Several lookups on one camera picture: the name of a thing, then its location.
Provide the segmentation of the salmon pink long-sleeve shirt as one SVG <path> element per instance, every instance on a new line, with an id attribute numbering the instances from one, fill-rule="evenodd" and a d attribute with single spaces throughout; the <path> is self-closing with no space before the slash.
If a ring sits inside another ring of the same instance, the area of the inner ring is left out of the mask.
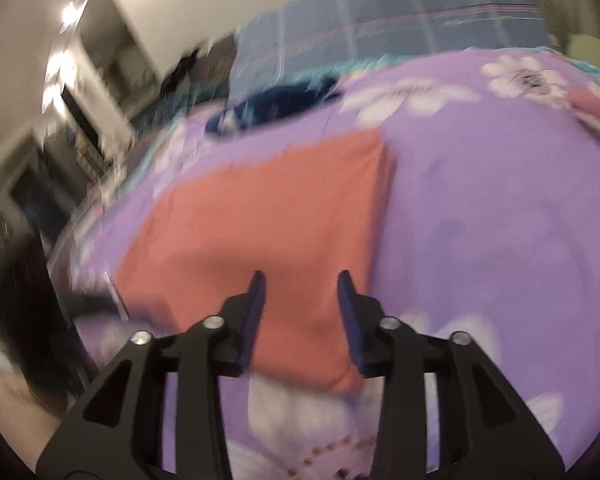
<path id="1" fill-rule="evenodd" d="M 253 369 L 329 393 L 362 386 L 348 350 L 337 278 L 360 292 L 370 272 L 394 158 L 376 129 L 222 168 L 174 188 L 148 214 L 119 266 L 131 310 L 187 330 L 266 279 Z"/>

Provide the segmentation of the stack of pink folded clothes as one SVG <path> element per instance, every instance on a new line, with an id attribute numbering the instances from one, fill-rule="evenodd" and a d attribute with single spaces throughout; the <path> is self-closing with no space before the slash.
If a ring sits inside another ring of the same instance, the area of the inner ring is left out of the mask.
<path id="1" fill-rule="evenodd" d="M 568 90 L 566 102 L 577 120 L 600 142 L 600 86 L 589 84 L 586 89 Z"/>

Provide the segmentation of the purple floral bed sheet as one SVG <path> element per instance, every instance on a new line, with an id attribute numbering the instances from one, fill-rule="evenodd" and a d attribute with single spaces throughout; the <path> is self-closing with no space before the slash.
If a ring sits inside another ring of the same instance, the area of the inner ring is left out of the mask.
<path id="1" fill-rule="evenodd" d="M 239 136 L 205 133 L 215 109 L 203 108 L 160 136 L 128 190 L 76 224 L 62 284 L 118 289 L 148 214 L 181 184 L 376 129 L 394 168 L 362 293 L 419 333 L 471 334 L 572 467 L 600 434 L 600 142 L 566 102 L 589 84 L 600 70 L 552 51 L 467 50 L 349 76 L 339 99 Z M 180 331 L 169 313 L 126 307 L 129 326 L 83 319 L 96 362 L 133 330 Z M 382 383 L 361 379 L 347 393 L 253 367 L 223 380 L 235 476 L 365 474 Z"/>

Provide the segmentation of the black garment on headboard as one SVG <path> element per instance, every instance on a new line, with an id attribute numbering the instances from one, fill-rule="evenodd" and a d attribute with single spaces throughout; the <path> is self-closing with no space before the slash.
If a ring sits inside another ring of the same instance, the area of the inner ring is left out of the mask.
<path id="1" fill-rule="evenodd" d="M 181 82 L 188 76 L 197 62 L 199 48 L 184 53 L 174 69 L 168 73 L 160 86 L 160 96 L 167 96 L 176 91 Z"/>

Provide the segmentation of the navy star-pattern folded garment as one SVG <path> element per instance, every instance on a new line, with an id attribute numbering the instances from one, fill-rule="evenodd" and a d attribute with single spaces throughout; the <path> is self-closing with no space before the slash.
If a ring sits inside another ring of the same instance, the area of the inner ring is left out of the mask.
<path id="1" fill-rule="evenodd" d="M 248 130 L 291 118 L 339 99 L 338 80 L 323 77 L 254 92 L 240 102 L 223 108 L 206 123 L 204 132 L 215 139 L 239 136 Z"/>

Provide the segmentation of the dark teal fuzzy blanket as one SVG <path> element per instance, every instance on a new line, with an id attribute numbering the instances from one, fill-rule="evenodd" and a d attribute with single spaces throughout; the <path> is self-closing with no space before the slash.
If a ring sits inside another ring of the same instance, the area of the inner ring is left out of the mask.
<path id="1" fill-rule="evenodd" d="M 187 114 L 193 107 L 209 101 L 225 100 L 230 93 L 227 80 L 204 80 L 182 84 L 174 92 L 158 96 L 132 119 L 138 134 L 162 126 L 178 114 Z"/>

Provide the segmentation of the green pillow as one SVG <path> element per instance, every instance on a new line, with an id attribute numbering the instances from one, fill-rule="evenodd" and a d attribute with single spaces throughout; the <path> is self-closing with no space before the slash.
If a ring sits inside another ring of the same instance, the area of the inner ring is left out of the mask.
<path id="1" fill-rule="evenodd" d="M 588 35 L 572 35 L 566 47 L 566 55 L 600 68 L 600 40 Z"/>

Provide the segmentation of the blue plaid pillow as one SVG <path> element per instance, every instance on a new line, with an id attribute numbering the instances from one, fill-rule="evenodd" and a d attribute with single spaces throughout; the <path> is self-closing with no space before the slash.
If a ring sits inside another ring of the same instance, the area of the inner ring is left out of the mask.
<path id="1" fill-rule="evenodd" d="M 535 0 L 290 0 L 238 28 L 230 95 L 327 66 L 554 44 Z"/>

